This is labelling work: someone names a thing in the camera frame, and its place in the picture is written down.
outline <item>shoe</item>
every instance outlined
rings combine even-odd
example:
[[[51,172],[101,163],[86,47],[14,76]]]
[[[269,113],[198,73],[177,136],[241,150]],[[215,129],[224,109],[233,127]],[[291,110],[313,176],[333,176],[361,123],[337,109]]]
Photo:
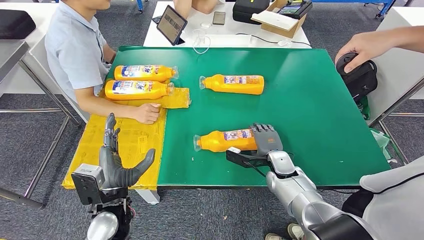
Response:
[[[290,238],[293,240],[302,240],[305,235],[302,227],[296,223],[290,223],[287,226],[287,232]]]
[[[265,240],[287,240],[287,239],[282,238],[282,237],[278,236],[278,235],[277,235],[277,234],[275,234],[275,233],[268,233],[268,234],[265,236]]]

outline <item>cardboard box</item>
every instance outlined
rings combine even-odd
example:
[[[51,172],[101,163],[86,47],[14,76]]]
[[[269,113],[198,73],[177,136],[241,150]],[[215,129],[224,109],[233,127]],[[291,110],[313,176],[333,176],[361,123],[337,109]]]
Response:
[[[275,0],[267,9],[266,11],[272,12],[275,8],[282,8],[283,6],[285,6],[287,4],[287,0]],[[302,26],[302,24],[304,24],[305,18],[306,18],[307,14],[305,14],[303,17],[301,17],[297,23],[290,29],[283,29],[280,27],[277,27],[275,25],[272,24],[268,24],[266,22],[262,22],[262,21],[258,21],[261,22],[261,28],[263,30],[266,31],[270,31],[272,33],[287,37],[292,39],[293,36],[295,35],[295,33],[298,31],[298,29]]]

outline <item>person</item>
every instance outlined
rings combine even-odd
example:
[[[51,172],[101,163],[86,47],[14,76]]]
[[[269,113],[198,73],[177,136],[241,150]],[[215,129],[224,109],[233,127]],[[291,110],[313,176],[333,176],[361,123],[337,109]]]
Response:
[[[219,0],[174,0],[173,2],[176,12],[187,19],[192,8],[203,14],[212,13]]]
[[[348,73],[391,48],[424,53],[424,26],[356,34],[338,51],[335,59],[337,61],[349,52],[358,53],[345,66],[344,71]],[[361,189],[343,203],[342,211],[363,218],[382,240],[422,239],[424,156],[402,167],[365,175],[359,184]],[[293,240],[307,240],[298,224],[289,224],[287,232]],[[285,239],[275,233],[268,233],[265,240]]]
[[[94,17],[111,0],[61,0],[45,36],[50,70],[64,93],[83,111],[100,116],[114,113],[153,124],[160,104],[121,105],[98,97],[116,52],[108,45]]]

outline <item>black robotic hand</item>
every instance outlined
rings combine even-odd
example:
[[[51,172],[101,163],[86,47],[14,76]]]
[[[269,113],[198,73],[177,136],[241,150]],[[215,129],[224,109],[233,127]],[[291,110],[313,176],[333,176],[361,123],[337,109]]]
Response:
[[[254,123],[250,126],[250,129],[253,132],[254,140],[257,145],[257,156],[263,157],[271,151],[283,150],[280,136],[274,130],[273,126],[269,124]]]
[[[155,159],[155,149],[152,148],[147,151],[144,160],[135,167],[122,167],[118,153],[118,133],[120,129],[114,130],[116,123],[115,115],[111,113],[106,120],[104,145],[100,148],[99,155],[99,165],[103,169],[105,178],[103,189],[126,188],[134,185]]]

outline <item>black bag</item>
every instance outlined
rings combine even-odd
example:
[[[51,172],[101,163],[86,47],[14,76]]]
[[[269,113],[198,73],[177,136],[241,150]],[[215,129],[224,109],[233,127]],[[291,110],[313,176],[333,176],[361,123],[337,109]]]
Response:
[[[26,11],[0,9],[0,39],[24,39],[35,29]]]
[[[358,69],[354,69],[346,75],[341,75],[347,89],[352,95],[355,103],[377,88],[377,66],[368,60]]]
[[[260,25],[260,22],[251,20],[253,14],[263,12],[270,6],[270,0],[236,0],[232,8],[234,21]]]

